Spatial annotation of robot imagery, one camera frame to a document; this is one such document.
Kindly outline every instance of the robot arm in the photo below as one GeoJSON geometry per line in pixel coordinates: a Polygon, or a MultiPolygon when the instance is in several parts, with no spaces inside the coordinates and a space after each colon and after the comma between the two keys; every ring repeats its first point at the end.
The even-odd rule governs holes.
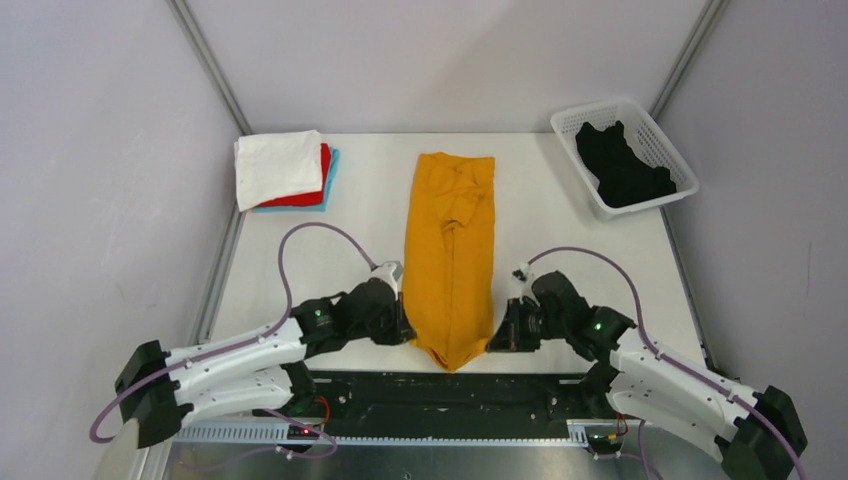
{"type": "Polygon", "coordinates": [[[399,302],[402,273],[399,262],[384,263],[350,293],[303,302],[270,335],[272,325],[267,324],[206,345],[170,351],[158,341],[139,346],[115,382],[118,394],[152,372],[186,362],[121,402],[123,420],[139,421],[139,448],[198,420],[254,409],[297,409],[312,402],[315,386],[303,361],[341,350],[351,340],[406,342],[413,333],[399,302]],[[251,339],[257,341],[226,351],[251,339]]]}
{"type": "Polygon", "coordinates": [[[788,395],[775,387],[757,392],[648,337],[658,349],[652,353],[633,320],[608,307],[590,307],[560,272],[538,279],[528,270],[515,275],[525,282],[522,298],[510,300],[489,351],[533,351],[541,340],[564,339],[595,362],[581,387],[596,416],[643,418],[705,451],[734,480],[785,479],[791,473],[793,463],[779,441],[739,403],[755,405],[800,455],[807,439],[788,395]],[[720,394],[669,359],[730,393],[720,394]]]}

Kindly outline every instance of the blue folded cloth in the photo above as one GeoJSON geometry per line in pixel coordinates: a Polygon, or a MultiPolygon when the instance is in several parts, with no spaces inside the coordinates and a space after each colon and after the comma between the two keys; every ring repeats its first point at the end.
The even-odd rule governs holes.
{"type": "Polygon", "coordinates": [[[273,213],[273,212],[326,212],[327,203],[330,201],[330,191],[333,187],[333,179],[336,177],[336,171],[339,168],[339,159],[341,153],[338,149],[331,148],[333,156],[330,158],[330,171],[327,172],[327,187],[324,189],[324,201],[320,205],[311,205],[309,207],[265,207],[254,208],[255,212],[273,213]]]}

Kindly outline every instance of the red folded cloth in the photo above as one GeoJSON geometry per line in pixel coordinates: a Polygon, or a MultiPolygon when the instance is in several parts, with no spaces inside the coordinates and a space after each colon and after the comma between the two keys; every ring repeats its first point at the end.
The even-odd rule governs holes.
{"type": "Polygon", "coordinates": [[[324,203],[324,191],[327,189],[327,174],[330,172],[330,162],[333,155],[330,153],[330,146],[326,143],[321,144],[321,191],[301,193],[300,195],[291,195],[288,197],[280,197],[274,200],[268,200],[265,203],[260,203],[256,208],[267,207],[310,207],[313,205],[321,205],[324,203]]]}

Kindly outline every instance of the white wall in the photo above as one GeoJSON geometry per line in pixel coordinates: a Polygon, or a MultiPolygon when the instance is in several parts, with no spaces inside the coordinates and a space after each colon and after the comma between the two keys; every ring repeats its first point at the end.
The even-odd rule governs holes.
{"type": "Polygon", "coordinates": [[[705,0],[193,0],[254,131],[550,131],[649,106],[705,0]]]}
{"type": "Polygon", "coordinates": [[[237,134],[162,0],[16,0],[0,30],[0,478],[89,478],[129,354],[187,338],[237,134]]]}
{"type": "Polygon", "coordinates": [[[673,228],[718,365],[795,401],[812,479],[848,440],[848,3],[731,2],[661,126],[701,191],[673,228]]]}

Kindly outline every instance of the metal frame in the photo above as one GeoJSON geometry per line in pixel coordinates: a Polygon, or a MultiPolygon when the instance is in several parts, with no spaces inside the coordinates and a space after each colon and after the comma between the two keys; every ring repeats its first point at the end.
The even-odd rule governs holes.
{"type": "MultiPolygon", "coordinates": [[[[224,108],[238,128],[239,133],[241,135],[252,134],[250,124],[239,107],[235,94],[227,82],[220,65],[215,59],[215,55],[206,41],[200,25],[194,17],[193,12],[188,5],[188,1],[166,0],[166,2],[174,13],[174,18],[183,30],[186,41],[188,41],[191,45],[192,50],[206,72],[212,87],[224,103],[224,108]]],[[[724,13],[729,2],[730,0],[707,0],[698,20],[693,26],[692,32],[686,39],[671,72],[666,78],[657,99],[651,106],[650,114],[655,119],[659,119],[659,117],[662,116],[669,101],[677,91],[677,88],[685,74],[694,63],[697,54],[703,48],[703,45],[713,32],[715,25],[724,13]]],[[[662,209],[662,215],[675,261],[677,262],[678,271],[680,272],[683,280],[683,286],[687,294],[689,307],[692,311],[693,318],[695,319],[696,331],[701,339],[701,345],[704,348],[704,356],[707,360],[707,364],[710,365],[710,357],[704,343],[701,324],[689,289],[690,283],[688,281],[688,276],[680,261],[674,232],[671,228],[668,220],[668,214],[665,209],[662,209]]],[[[226,283],[227,274],[229,272],[239,234],[241,233],[243,221],[244,215],[238,211],[238,206],[234,205],[233,210],[230,213],[226,231],[221,238],[219,248],[216,252],[214,267],[207,282],[206,292],[200,305],[197,319],[190,330],[189,343],[191,344],[205,343],[211,335],[221,301],[221,293],[223,291],[224,284],[226,283]]],[[[143,454],[143,467],[138,478],[160,480],[167,468],[167,459],[170,447],[171,442],[168,441],[146,451],[143,454]]]]}

